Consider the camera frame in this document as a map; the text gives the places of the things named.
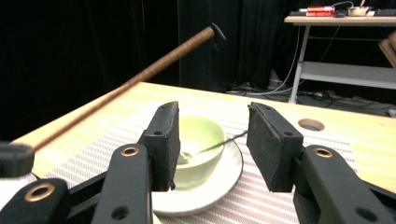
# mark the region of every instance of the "white desk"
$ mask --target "white desk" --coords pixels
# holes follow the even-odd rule
[[[396,90],[393,68],[357,66],[336,63],[304,62],[311,26],[396,26],[396,17],[287,17],[285,22],[305,26],[304,39],[294,77],[289,103],[295,104],[300,79],[336,82]]]

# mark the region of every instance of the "wooden stick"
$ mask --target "wooden stick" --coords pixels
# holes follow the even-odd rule
[[[146,69],[144,69],[142,72],[139,74],[135,75],[131,79],[129,79],[127,82],[125,82],[123,85],[120,87],[116,88],[114,91],[112,91],[104,100],[100,101],[98,104],[92,106],[79,116],[77,116],[75,119],[71,120],[70,122],[66,123],[63,127],[61,127],[59,130],[57,130],[55,133],[52,133],[49,135],[47,138],[43,139],[40,141],[37,145],[33,146],[33,151],[37,151],[49,142],[53,141],[55,138],[60,136],[61,134],[65,133],[72,127],[74,127],[76,124],[80,123],[83,121],[85,118],[93,114],[94,112],[98,111],[101,109],[103,106],[107,105],[117,97],[119,97],[121,94],[125,93],[129,89],[131,89],[134,85],[136,85],[138,82],[141,81],[146,81],[149,80],[150,78],[154,77],[158,73],[160,73],[164,68],[168,67],[170,64],[176,62],[189,52],[193,51],[194,49],[198,48],[201,46],[203,43],[205,43],[208,39],[213,37],[215,35],[215,32],[213,29],[208,26],[206,27],[203,31],[198,33],[197,35],[193,36],[186,42],[184,42],[182,45],[177,47],[176,49],[173,49],[171,52],[166,54],[165,56],[161,57],[157,62],[153,63]]]

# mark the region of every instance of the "striped cloth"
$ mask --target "striped cloth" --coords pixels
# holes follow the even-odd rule
[[[113,151],[125,144],[137,142],[145,130],[160,103],[148,104],[142,109],[110,130],[104,136],[83,148],[68,162],[48,173],[46,178],[62,178],[68,187],[101,174],[108,167]],[[191,113],[180,108],[180,114]],[[230,120],[227,116],[205,114],[217,120],[229,137],[240,134],[248,128],[247,120]],[[321,136],[306,131],[304,145],[323,145],[331,147],[346,159],[357,171],[350,144],[339,136]],[[298,223],[291,193],[269,192],[259,169],[254,163],[248,147],[246,136],[235,139],[244,160],[243,172],[233,189],[218,203],[204,212],[187,217],[159,217],[163,224],[170,223]]]

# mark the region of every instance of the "bowl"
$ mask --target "bowl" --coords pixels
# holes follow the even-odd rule
[[[187,151],[192,158],[178,164],[175,172],[177,189],[188,189],[203,184],[218,164],[224,145],[196,154],[203,149],[224,142],[227,134],[215,120],[196,115],[179,118],[180,151]]]
[[[371,7],[348,7],[347,15],[350,17],[365,17]]]

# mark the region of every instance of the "plate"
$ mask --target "plate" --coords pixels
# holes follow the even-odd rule
[[[184,217],[205,211],[224,197],[242,174],[243,159],[238,145],[231,141],[212,175],[202,185],[191,189],[152,192],[153,212],[157,216]]]

